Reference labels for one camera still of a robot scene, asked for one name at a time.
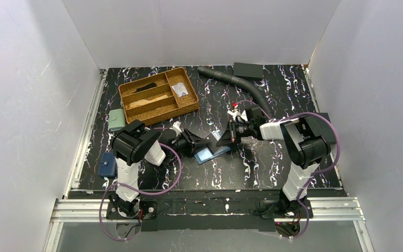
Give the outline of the light blue card holder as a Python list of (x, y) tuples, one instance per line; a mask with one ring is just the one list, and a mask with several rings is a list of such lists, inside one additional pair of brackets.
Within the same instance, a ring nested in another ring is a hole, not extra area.
[(230, 151), (231, 148), (229, 146), (216, 146), (220, 138), (220, 131), (211, 131), (211, 133), (205, 137), (207, 141), (206, 147), (194, 155), (199, 165)]

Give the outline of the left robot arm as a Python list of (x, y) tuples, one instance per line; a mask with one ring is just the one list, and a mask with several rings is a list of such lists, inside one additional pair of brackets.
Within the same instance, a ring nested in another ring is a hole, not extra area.
[[(148, 128), (145, 123), (135, 120), (119, 130), (112, 139), (111, 148), (117, 168), (116, 191), (110, 197), (112, 204), (127, 216), (139, 211), (139, 195), (162, 195), (171, 191), (179, 182), (183, 164), (179, 152), (194, 155), (207, 147), (208, 140), (197, 136), (188, 129), (181, 129), (180, 122), (170, 128)], [(164, 149), (177, 158), (178, 174), (174, 183), (158, 193), (141, 191), (138, 188), (139, 166), (142, 160), (160, 166), (166, 158)]]

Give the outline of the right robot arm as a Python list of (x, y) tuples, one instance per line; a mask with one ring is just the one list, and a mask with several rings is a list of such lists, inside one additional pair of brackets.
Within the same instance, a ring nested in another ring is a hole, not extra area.
[(318, 113), (303, 112), (279, 121), (269, 121), (267, 114), (256, 104), (245, 109), (244, 117), (234, 112), (216, 145), (238, 144), (245, 137), (285, 143), (291, 160), (289, 175), (279, 200), (264, 208), (266, 212), (280, 213), (293, 212), (304, 206), (311, 178), (322, 160), (330, 155), (332, 144), (337, 143), (334, 127)]

